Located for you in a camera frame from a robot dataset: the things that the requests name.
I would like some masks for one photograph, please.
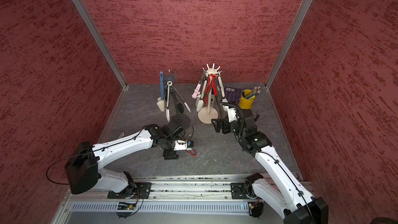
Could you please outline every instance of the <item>black cable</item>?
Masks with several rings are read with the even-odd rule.
[[[141,209],[141,207],[142,207],[142,204],[144,204],[144,198],[142,197],[142,195],[138,195],[138,198],[142,198],[142,202],[141,202],[141,205],[140,205],[140,207],[134,212],[134,213],[132,213],[132,214],[129,214],[128,216],[126,216],[126,217],[124,217],[125,219],[127,218],[127,217],[130,217],[130,216],[132,216],[133,214],[135,214],[135,213],[137,213],[138,212],[138,210],[140,210]]]
[[[238,142],[238,144],[242,147],[242,149],[243,149],[245,152],[250,153],[250,151],[248,151],[248,150],[246,149],[246,147],[241,143],[241,141],[238,141],[238,140],[236,139],[236,135],[234,135],[234,136],[235,136],[236,142]]]
[[[277,165],[279,165],[279,167],[283,170],[283,172],[285,172],[287,178],[289,178],[289,180],[292,182],[292,184],[295,186],[296,190],[298,191],[298,194],[299,194],[299,195],[301,196],[301,198],[304,200],[305,205],[307,206],[307,209],[308,209],[308,211],[310,212],[312,222],[315,223],[314,217],[312,217],[312,213],[311,213],[310,207],[308,206],[307,201],[305,200],[305,198],[303,197],[303,195],[300,193],[300,190],[298,189],[298,187],[296,186],[296,184],[293,182],[293,180],[289,177],[289,175],[287,174],[287,172],[286,172],[286,171],[283,169],[283,167],[279,164],[279,161],[276,160],[273,156],[271,156],[271,155],[268,154],[267,152],[256,152],[256,153],[263,153],[263,154],[266,154],[266,155],[270,156],[270,157],[275,161],[275,163],[276,163]]]
[[[253,111],[252,109],[248,109],[251,112],[254,112],[256,114],[256,117],[254,118],[254,122],[256,122],[258,120],[258,118],[260,117],[260,114],[258,114],[256,111]]]
[[[193,136],[193,132],[194,132],[193,125],[191,124],[191,122],[187,121],[187,120],[186,120],[186,119],[184,119],[184,118],[175,118],[174,120],[176,120],[176,119],[183,119],[183,120],[185,120],[186,122],[188,122],[188,123],[189,123],[189,125],[192,127],[192,134],[191,134],[191,137],[188,139],[188,141],[191,141],[191,138],[192,138],[192,136]]]
[[[132,139],[135,140],[135,139],[138,137],[138,135],[140,135],[140,133],[142,132],[142,130],[143,130],[145,127],[147,127],[147,126],[148,126],[148,125],[142,127],[141,131],[140,131],[135,137],[133,137]],[[128,139],[128,140],[119,142],[119,143],[117,143],[117,144],[121,144],[121,143],[130,141],[130,140],[131,140],[131,139]],[[51,169],[51,167],[53,167],[55,164],[57,164],[57,163],[59,163],[59,162],[61,162],[61,161],[63,161],[63,160],[66,160],[66,159],[69,159],[69,158],[72,158],[72,157],[84,156],[84,155],[87,155],[87,154],[91,154],[91,153],[93,153],[93,152],[97,152],[97,151],[99,151],[99,150],[105,150],[106,148],[111,147],[111,146],[114,146],[114,145],[117,145],[117,144],[112,144],[112,145],[103,147],[103,148],[101,148],[101,149],[97,149],[97,150],[92,151],[92,152],[87,152],[87,153],[83,153],[83,154],[78,154],[78,155],[74,155],[74,156],[62,158],[62,159],[56,161],[55,163],[53,163],[52,165],[50,165],[50,166],[47,168],[47,171],[46,171],[47,180],[49,180],[49,181],[52,182],[52,183],[59,184],[59,185],[69,185],[69,183],[58,183],[58,182],[55,182],[55,181],[51,180],[50,177],[48,176],[48,172],[49,172],[49,170]]]
[[[238,128],[239,128],[238,139],[241,140],[242,139],[242,132],[243,132],[244,124],[245,124],[245,118],[244,118],[244,115],[243,115],[242,108],[239,107],[236,104],[231,104],[231,103],[227,103],[227,102],[222,102],[221,104],[223,106],[233,107],[233,108],[235,108],[237,110],[236,113],[239,112],[241,114],[241,116],[239,116],[239,122],[240,123],[239,123],[239,126],[238,126]]]
[[[47,169],[47,171],[46,171],[46,177],[47,177],[47,179],[48,179],[50,182],[55,183],[55,184],[69,185],[69,183],[58,183],[58,182],[54,182],[53,180],[51,180],[51,179],[49,178],[49,175],[48,175],[49,170],[50,170],[51,167],[53,167],[56,163],[59,163],[59,162],[61,162],[62,160],[66,160],[66,159],[69,159],[69,158],[72,158],[72,157],[77,157],[77,156],[83,156],[83,155],[87,155],[87,154],[91,154],[91,152],[87,152],[87,153],[83,153],[83,154],[78,154],[78,155],[74,155],[74,156],[62,158],[61,160],[56,161],[55,163],[53,163],[52,165],[50,165],[50,167],[48,167],[48,169]]]
[[[386,217],[377,217],[372,220],[371,224],[398,224],[398,221]]]
[[[137,205],[140,192],[139,192],[138,188],[135,188],[135,189],[136,189],[135,195],[137,196],[137,200],[135,201],[135,205]],[[128,208],[128,207],[130,207],[130,205],[132,205],[132,203],[129,203],[129,202],[119,202],[119,203],[118,203],[118,207],[120,207],[120,205],[126,205],[127,208]]]

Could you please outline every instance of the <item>metal vent grille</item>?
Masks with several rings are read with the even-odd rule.
[[[74,212],[114,212],[117,202],[74,202],[71,211]]]
[[[143,212],[247,213],[247,202],[144,202]]]
[[[131,212],[117,210],[117,204],[118,202],[76,201],[72,205],[71,212]],[[139,211],[246,215],[249,212],[249,207],[247,202],[144,202]]]

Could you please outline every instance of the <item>round base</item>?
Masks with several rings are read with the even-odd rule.
[[[205,124],[211,124],[213,118],[218,118],[218,112],[213,107],[210,107],[210,114],[207,116],[207,107],[203,107],[200,112],[198,112],[199,120]]]

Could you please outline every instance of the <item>wire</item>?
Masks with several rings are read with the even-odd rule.
[[[275,161],[275,163],[276,163],[277,165],[279,165],[279,167],[281,167],[281,169],[283,170],[283,172],[285,172],[287,178],[289,178],[289,180],[290,180],[290,181],[292,182],[292,184],[295,186],[296,190],[298,191],[298,194],[299,194],[299,195],[301,196],[301,198],[304,200],[305,205],[306,205],[306,207],[307,207],[307,209],[308,209],[308,211],[309,211],[309,213],[310,213],[312,222],[315,223],[314,217],[312,217],[312,213],[311,213],[310,207],[308,206],[307,201],[305,200],[305,198],[303,197],[303,195],[300,193],[300,190],[297,188],[297,186],[296,186],[296,184],[293,182],[293,180],[289,177],[289,175],[287,174],[287,172],[286,172],[286,171],[283,169],[283,167],[279,164],[279,161],[276,160],[273,156],[271,156],[271,155],[268,154],[267,152],[256,152],[256,153],[264,153],[264,154],[270,156],[270,157]]]
[[[241,116],[239,116],[239,128],[238,128],[239,129],[238,139],[241,140],[242,139],[242,132],[243,132],[244,124],[245,124],[245,118],[244,118],[244,115],[243,115],[243,112],[242,112],[242,108],[237,106],[237,105],[235,105],[235,104],[231,104],[231,103],[228,103],[228,102],[222,102],[221,104],[223,106],[233,107],[233,108],[235,108],[237,110],[236,111],[237,115],[238,115],[238,112],[241,114]]]
[[[142,202],[141,202],[141,205],[140,205],[140,207],[134,212],[134,213],[132,213],[132,214],[129,214],[128,216],[126,216],[126,217],[124,217],[125,219],[127,218],[127,217],[130,217],[130,216],[132,216],[133,214],[135,214],[135,213],[137,213],[138,212],[138,210],[140,210],[141,209],[141,207],[142,207],[142,204],[144,204],[144,198],[142,197],[142,195],[140,195],[140,194],[138,194],[138,198],[142,198]]]
[[[140,191],[138,190],[138,188],[136,188],[136,190],[137,190],[137,192],[135,193],[135,195],[136,195],[137,197],[136,197],[135,204],[137,205],[138,199],[139,199],[138,196],[140,195]],[[131,205],[131,203],[129,203],[129,202],[119,202],[118,205],[120,205],[120,204],[126,205],[127,207],[129,207],[129,206]]]
[[[191,137],[187,140],[187,142],[188,142],[188,141],[191,141],[191,138],[192,138],[193,132],[194,132],[193,125],[191,124],[191,122],[187,121],[187,120],[184,119],[184,118],[175,118],[174,120],[176,120],[176,119],[183,119],[183,120],[185,120],[186,122],[188,122],[189,125],[192,127],[192,134],[191,134]]]
[[[195,151],[195,149],[192,149],[194,152],[195,152],[195,154],[192,154],[192,152],[191,151],[188,151],[188,150],[186,150],[189,154],[191,154],[192,155],[192,157],[196,157],[196,151]]]
[[[258,120],[258,118],[260,117],[260,114],[258,114],[256,111],[253,111],[252,109],[248,109],[251,112],[254,112],[256,114],[256,117],[254,118],[254,122],[256,122]]]
[[[259,197],[258,200],[257,200],[255,203],[252,204],[252,206],[253,206],[253,205],[256,205],[256,204],[260,201],[260,199],[261,199],[261,198]]]
[[[265,204],[263,204],[263,209],[261,210],[261,214],[260,214],[260,216],[263,214],[263,212],[264,212],[264,207],[265,207],[266,205]]]
[[[184,139],[184,140],[185,140],[185,143],[180,143],[180,142],[178,142],[178,140],[176,140],[176,141],[177,141],[177,144],[186,144],[186,143],[188,143],[188,141],[186,139]]]
[[[138,137],[138,135],[140,135],[140,133],[142,132],[142,130],[143,130],[145,127],[147,127],[147,126],[148,126],[148,125],[142,127],[142,129],[140,130],[140,132],[138,132],[138,134],[137,134],[135,137],[133,137],[132,139],[135,140],[135,139]],[[59,183],[59,182],[55,182],[55,181],[51,180],[50,177],[49,177],[49,175],[48,175],[48,172],[49,172],[49,170],[51,169],[51,167],[53,167],[55,164],[57,164],[57,163],[59,163],[59,162],[61,162],[61,161],[63,161],[63,160],[66,160],[66,159],[69,159],[69,158],[72,158],[72,157],[78,157],[78,156],[84,156],[84,155],[87,155],[87,154],[92,154],[92,153],[97,152],[97,151],[99,151],[99,150],[105,150],[106,148],[109,148],[109,147],[111,147],[111,146],[114,146],[114,145],[117,145],[117,144],[121,144],[121,143],[130,141],[130,140],[131,140],[131,139],[127,139],[127,140],[125,140],[125,141],[122,141],[122,142],[119,142],[119,143],[116,143],[116,144],[111,144],[111,145],[109,145],[109,146],[103,147],[103,148],[101,148],[101,149],[97,149],[97,150],[92,151],[92,152],[86,152],[86,153],[83,153],[83,154],[78,154],[78,155],[74,155],[74,156],[62,158],[62,159],[56,161],[55,163],[53,163],[52,165],[50,165],[50,166],[47,168],[47,171],[46,171],[47,180],[49,180],[49,181],[52,182],[52,183],[59,184],[59,185],[69,185],[69,183]]]
[[[48,169],[47,169],[47,171],[46,171],[47,180],[49,180],[49,181],[52,182],[52,183],[59,184],[59,185],[69,185],[69,183],[58,183],[58,182],[54,182],[53,180],[51,180],[51,179],[49,178],[49,170],[50,170],[51,167],[53,167],[56,163],[59,163],[59,162],[61,162],[61,161],[63,161],[63,160],[66,160],[66,159],[69,159],[69,158],[72,158],[72,157],[77,157],[77,156],[84,156],[84,155],[87,155],[87,154],[91,154],[91,152],[87,152],[87,153],[83,153],[83,154],[78,154],[78,155],[74,155],[74,156],[62,158],[61,160],[56,161],[55,163],[53,163],[52,165],[50,165],[50,167],[48,167]]]
[[[238,141],[238,140],[236,139],[236,135],[235,135],[235,140],[236,140],[236,142],[238,142],[238,144],[242,147],[242,149],[243,149],[245,152],[250,153],[250,151],[248,151],[248,150],[246,149],[246,147],[244,147],[244,145],[243,145],[240,141]]]
[[[371,224],[398,224],[398,221],[386,217],[377,217],[372,220]]]

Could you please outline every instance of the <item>red textured wall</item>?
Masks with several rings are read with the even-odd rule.
[[[177,69],[197,82],[215,62],[225,82],[265,81],[301,0],[83,0],[127,82]]]
[[[71,0],[0,2],[0,222],[49,223],[67,186],[47,167],[97,142],[121,86]]]
[[[398,0],[314,0],[271,94],[330,223],[398,219]]]

